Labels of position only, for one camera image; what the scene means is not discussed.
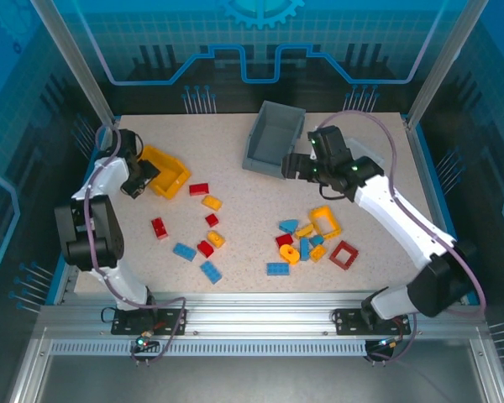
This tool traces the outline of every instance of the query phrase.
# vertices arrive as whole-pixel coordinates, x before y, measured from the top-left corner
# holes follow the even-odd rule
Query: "yellow round brick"
[[[291,245],[280,246],[280,256],[289,264],[297,264],[301,258],[299,251],[293,248]]]

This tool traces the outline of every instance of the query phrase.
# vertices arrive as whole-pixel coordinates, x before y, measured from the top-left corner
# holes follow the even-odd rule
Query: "red lego brick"
[[[214,214],[209,214],[205,217],[205,221],[207,221],[207,224],[209,224],[211,228],[218,224],[218,218]]]
[[[202,255],[204,255],[206,258],[208,258],[209,256],[211,256],[213,254],[213,252],[214,252],[213,246],[211,246],[209,243],[207,243],[207,241],[201,241],[197,245],[197,248],[200,251],[200,253]]]
[[[282,245],[291,245],[293,243],[293,237],[286,233],[276,238],[276,243],[278,243],[278,248],[281,248]]]
[[[157,237],[157,239],[164,239],[168,236],[165,224],[162,222],[162,219],[160,217],[151,220],[151,225],[153,226],[153,230],[155,231],[155,236]]]
[[[346,262],[342,262],[341,260],[337,259],[337,256],[340,252],[340,250],[347,250],[350,253],[349,258],[347,259]],[[347,242],[342,241],[339,243],[339,245],[336,247],[336,249],[333,251],[333,253],[330,255],[329,259],[336,264],[337,266],[341,267],[344,270],[348,270],[349,267],[353,264],[354,260],[357,258],[359,255],[359,251],[355,248],[353,248],[351,245],[349,245]]]
[[[188,186],[188,191],[191,196],[207,195],[209,193],[209,184],[198,183],[196,185]]]

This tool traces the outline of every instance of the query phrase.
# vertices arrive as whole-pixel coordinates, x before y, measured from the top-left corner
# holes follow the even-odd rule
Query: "gear logo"
[[[29,0],[0,0],[0,25],[15,41],[29,32],[32,23]]]
[[[222,0],[227,17],[246,28],[274,28],[277,23],[285,24],[286,17],[297,15],[297,7],[304,6],[303,0]]]

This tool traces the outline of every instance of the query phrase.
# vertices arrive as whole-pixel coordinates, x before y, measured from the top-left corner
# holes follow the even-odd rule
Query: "vertical metal post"
[[[409,128],[415,128],[420,122],[429,103],[435,96],[438,88],[442,84],[455,57],[465,44],[470,32],[476,25],[481,12],[484,10],[488,0],[468,0],[467,5],[461,12],[457,23],[452,28],[449,37],[435,60],[426,81],[423,83],[414,103],[407,115],[407,124]]]
[[[112,127],[114,115],[54,2],[52,0],[31,0],[31,2],[102,124]]]

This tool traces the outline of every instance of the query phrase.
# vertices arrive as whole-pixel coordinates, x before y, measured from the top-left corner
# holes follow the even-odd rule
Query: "red square frame brick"
[[[342,262],[341,260],[339,260],[337,258],[338,254],[340,253],[340,251],[342,249],[347,250],[350,254],[350,256],[346,262]],[[339,245],[336,247],[336,249],[332,252],[329,259],[330,259],[330,261],[332,261],[334,264],[341,267],[342,269],[348,270],[358,255],[359,255],[359,251],[357,249],[355,249],[354,247],[349,245],[347,242],[342,241],[339,243]]]

